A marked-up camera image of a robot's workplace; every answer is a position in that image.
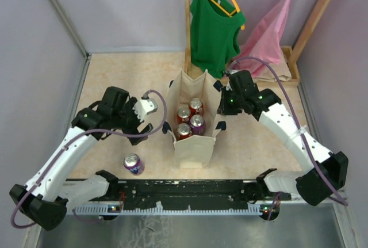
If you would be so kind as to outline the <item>beige canvas tote bag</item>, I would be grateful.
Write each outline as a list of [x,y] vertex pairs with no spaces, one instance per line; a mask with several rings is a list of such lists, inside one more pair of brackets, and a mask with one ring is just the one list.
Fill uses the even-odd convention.
[[[166,97],[166,121],[163,132],[172,136],[175,164],[182,169],[195,169],[206,166],[212,157],[216,137],[226,130],[225,117],[218,114],[220,106],[221,82],[204,72],[193,79],[183,71],[172,81]],[[193,99],[202,102],[201,117],[179,121],[179,109],[189,108]],[[189,126],[189,136],[184,137],[180,124]]]

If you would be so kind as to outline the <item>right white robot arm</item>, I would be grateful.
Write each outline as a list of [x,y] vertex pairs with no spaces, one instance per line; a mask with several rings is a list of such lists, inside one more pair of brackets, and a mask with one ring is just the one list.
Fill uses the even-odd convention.
[[257,193],[271,199],[277,192],[297,194],[317,206],[346,183],[348,158],[334,153],[295,122],[281,99],[271,90],[259,90],[247,70],[228,73],[228,84],[221,90],[218,113],[223,116],[242,112],[252,115],[273,132],[293,154],[301,171],[268,169],[258,176]]

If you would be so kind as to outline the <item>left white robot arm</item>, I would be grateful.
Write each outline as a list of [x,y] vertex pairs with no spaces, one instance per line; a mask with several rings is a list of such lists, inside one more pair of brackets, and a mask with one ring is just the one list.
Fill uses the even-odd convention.
[[129,139],[135,146],[153,133],[152,124],[142,131],[138,127],[158,106],[148,94],[137,99],[118,87],[108,87],[101,100],[80,110],[61,144],[45,165],[25,184],[15,184],[9,195],[16,204],[11,215],[15,222],[17,212],[23,213],[33,224],[46,231],[56,228],[67,212],[94,199],[115,199],[120,192],[118,178],[105,170],[97,171],[89,179],[74,185],[65,181],[85,154],[98,141],[112,134]]

